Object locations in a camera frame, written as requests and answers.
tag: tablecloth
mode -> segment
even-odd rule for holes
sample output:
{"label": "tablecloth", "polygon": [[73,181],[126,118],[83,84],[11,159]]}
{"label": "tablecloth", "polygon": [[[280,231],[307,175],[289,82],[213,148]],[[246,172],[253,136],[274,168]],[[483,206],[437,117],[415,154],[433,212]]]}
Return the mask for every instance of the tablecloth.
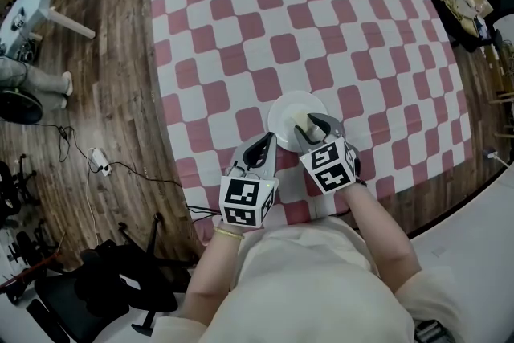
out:
{"label": "tablecloth", "polygon": [[[165,120],[189,205],[218,209],[235,148],[264,133],[273,102],[294,90],[311,92],[342,120],[379,198],[471,156],[459,69],[430,0],[152,0],[152,15]],[[320,195],[296,153],[279,149],[276,177],[265,227],[346,208],[337,195]],[[198,223],[201,239],[211,227]]]}

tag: shirt sleeve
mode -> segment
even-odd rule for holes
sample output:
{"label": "shirt sleeve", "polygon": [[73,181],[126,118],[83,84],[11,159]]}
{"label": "shirt sleeve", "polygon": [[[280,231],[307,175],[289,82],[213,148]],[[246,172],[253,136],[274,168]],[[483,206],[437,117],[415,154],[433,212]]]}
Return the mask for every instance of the shirt sleeve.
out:
{"label": "shirt sleeve", "polygon": [[415,321],[438,321],[456,343],[467,341],[465,312],[456,296],[457,285],[449,267],[416,273],[395,296]]}
{"label": "shirt sleeve", "polygon": [[196,343],[207,327],[181,317],[159,317],[153,328],[150,343]]}

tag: white shoe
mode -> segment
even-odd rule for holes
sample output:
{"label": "white shoe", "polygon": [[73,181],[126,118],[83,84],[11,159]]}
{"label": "white shoe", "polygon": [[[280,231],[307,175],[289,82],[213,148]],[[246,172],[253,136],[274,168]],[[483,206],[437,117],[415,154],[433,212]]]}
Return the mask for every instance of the white shoe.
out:
{"label": "white shoe", "polygon": [[71,73],[69,71],[64,72],[63,73],[63,78],[67,79],[67,81],[68,81],[67,91],[64,94],[66,96],[71,96],[71,94],[73,93],[73,80],[71,78]]}

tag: beige shirt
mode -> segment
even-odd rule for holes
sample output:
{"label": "beige shirt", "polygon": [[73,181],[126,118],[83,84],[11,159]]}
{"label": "beige shirt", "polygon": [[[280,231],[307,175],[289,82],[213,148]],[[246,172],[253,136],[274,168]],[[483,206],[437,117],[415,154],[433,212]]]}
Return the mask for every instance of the beige shirt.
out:
{"label": "beige shirt", "polygon": [[437,320],[464,342],[449,269],[419,272],[394,295],[362,238],[336,218],[247,235],[233,291],[209,327],[157,320],[152,343],[414,341],[415,322]]}

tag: hardwood floor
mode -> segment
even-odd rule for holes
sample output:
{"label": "hardwood floor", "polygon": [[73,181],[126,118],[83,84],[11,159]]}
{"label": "hardwood floor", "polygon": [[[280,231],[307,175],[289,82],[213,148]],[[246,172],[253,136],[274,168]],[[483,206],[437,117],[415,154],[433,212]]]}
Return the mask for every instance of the hardwood floor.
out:
{"label": "hardwood floor", "polygon": [[[150,0],[54,0],[57,11],[91,27],[97,36],[88,40],[53,23],[37,32],[43,43],[37,66],[48,73],[69,70],[75,92],[66,111],[46,113],[42,122],[72,125],[85,152],[101,147],[109,161],[123,161],[149,177],[177,179],[168,135],[162,118],[153,63]],[[455,50],[471,114],[475,157],[453,170],[382,202],[406,231],[412,231],[474,192],[500,165],[485,162],[482,148],[495,146],[508,158],[510,141],[492,133],[506,123],[499,106],[487,103],[494,96],[488,65],[478,51]],[[54,239],[66,231],[62,261],[67,268],[79,264],[79,253],[96,245],[86,200],[86,163],[72,146],[69,158],[59,163],[58,134],[54,128],[0,126],[0,158],[14,167],[26,153],[34,169],[42,205],[39,212]],[[90,175],[89,199],[101,241],[121,238],[117,222],[128,224],[141,243],[149,233],[156,211],[165,217],[158,254],[188,259],[201,252],[182,191],[170,183],[147,182],[121,166],[110,177]]]}

